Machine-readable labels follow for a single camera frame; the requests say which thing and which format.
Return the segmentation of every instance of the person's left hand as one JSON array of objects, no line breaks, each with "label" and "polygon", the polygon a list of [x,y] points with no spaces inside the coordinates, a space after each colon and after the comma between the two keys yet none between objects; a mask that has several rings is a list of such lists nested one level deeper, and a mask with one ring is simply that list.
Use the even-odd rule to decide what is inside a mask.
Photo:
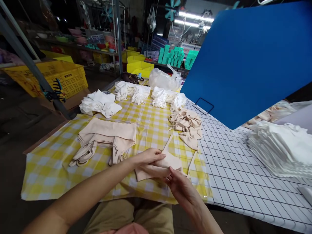
[{"label": "person's left hand", "polygon": [[165,157],[166,155],[162,154],[159,149],[149,148],[134,156],[133,159],[138,164],[138,166],[140,166],[164,159]]}]

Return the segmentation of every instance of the beige underwear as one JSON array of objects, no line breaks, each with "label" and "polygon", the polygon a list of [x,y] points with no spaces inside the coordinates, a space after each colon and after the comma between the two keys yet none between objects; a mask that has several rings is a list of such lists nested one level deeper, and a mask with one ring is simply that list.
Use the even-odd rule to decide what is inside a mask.
[{"label": "beige underwear", "polygon": [[123,160],[123,153],[136,144],[137,126],[134,123],[116,123],[93,118],[79,132],[81,148],[69,166],[84,165],[95,153],[98,145],[112,147],[112,164]]},{"label": "beige underwear", "polygon": [[181,140],[191,149],[198,150],[197,140],[202,138],[202,122],[197,113],[185,108],[179,108],[169,116],[172,127],[179,133]]},{"label": "beige underwear", "polygon": [[[167,178],[171,174],[169,166],[171,166],[175,170],[181,171],[182,174],[187,176],[187,174],[183,172],[181,160],[168,152],[168,146],[171,139],[172,135],[170,136],[164,150],[162,151],[162,153],[166,154],[166,157],[164,159],[154,162],[153,165],[143,165],[136,169],[136,179],[138,182],[150,178]],[[193,155],[190,166],[194,163],[195,156],[196,152]]]}]

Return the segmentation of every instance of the fluorescent light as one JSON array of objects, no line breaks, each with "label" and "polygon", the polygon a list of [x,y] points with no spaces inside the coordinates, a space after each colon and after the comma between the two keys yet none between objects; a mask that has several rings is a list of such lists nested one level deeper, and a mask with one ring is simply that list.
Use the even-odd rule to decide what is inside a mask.
[{"label": "fluorescent light", "polygon": [[195,24],[195,23],[191,23],[191,22],[187,22],[187,21],[182,21],[182,20],[176,20],[175,19],[175,23],[178,23],[178,24],[183,24],[183,25],[187,25],[187,26],[192,26],[192,27],[195,27],[195,28],[198,28],[199,24]]},{"label": "fluorescent light", "polygon": [[204,17],[201,17],[200,15],[194,15],[194,14],[186,13],[183,11],[179,11],[179,16],[184,16],[186,18],[196,19],[196,20],[200,19],[200,20],[207,21],[207,22],[213,22],[214,21],[213,18],[204,18]]}]

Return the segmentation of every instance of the white grid tablecloth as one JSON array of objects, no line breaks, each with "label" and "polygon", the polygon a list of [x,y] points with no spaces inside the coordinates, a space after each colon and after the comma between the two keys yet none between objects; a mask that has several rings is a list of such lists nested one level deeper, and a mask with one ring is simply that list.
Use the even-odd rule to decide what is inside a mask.
[{"label": "white grid tablecloth", "polygon": [[231,130],[187,100],[199,114],[201,156],[212,187],[209,203],[302,233],[312,233],[312,207],[297,189],[311,187],[306,178],[272,175],[247,146],[249,129]]}]

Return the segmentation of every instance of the hand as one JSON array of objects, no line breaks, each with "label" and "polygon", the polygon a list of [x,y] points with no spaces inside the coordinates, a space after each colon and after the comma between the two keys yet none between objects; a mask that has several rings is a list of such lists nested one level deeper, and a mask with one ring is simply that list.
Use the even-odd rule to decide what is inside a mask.
[{"label": "hand", "polygon": [[137,166],[141,166],[143,164],[150,164],[155,161],[164,159],[166,157],[165,154],[162,154],[162,152],[159,149],[155,148],[149,148],[136,156],[134,156],[134,160],[137,163]]},{"label": "hand", "polygon": [[169,167],[171,175],[163,178],[163,181],[169,186],[173,196],[189,214],[194,213],[197,207],[204,205],[199,193],[193,187],[190,180],[180,171]]}]

